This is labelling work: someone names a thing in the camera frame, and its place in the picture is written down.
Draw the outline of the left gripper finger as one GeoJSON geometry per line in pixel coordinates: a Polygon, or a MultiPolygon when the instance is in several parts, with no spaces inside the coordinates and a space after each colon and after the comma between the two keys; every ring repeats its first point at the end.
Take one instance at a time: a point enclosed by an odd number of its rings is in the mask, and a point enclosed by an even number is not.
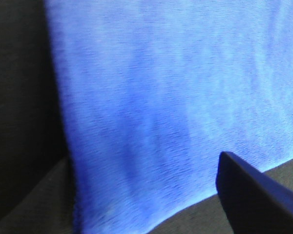
{"type": "Polygon", "coordinates": [[[220,203],[235,234],[293,234],[293,191],[232,152],[221,152],[220,203]]]}

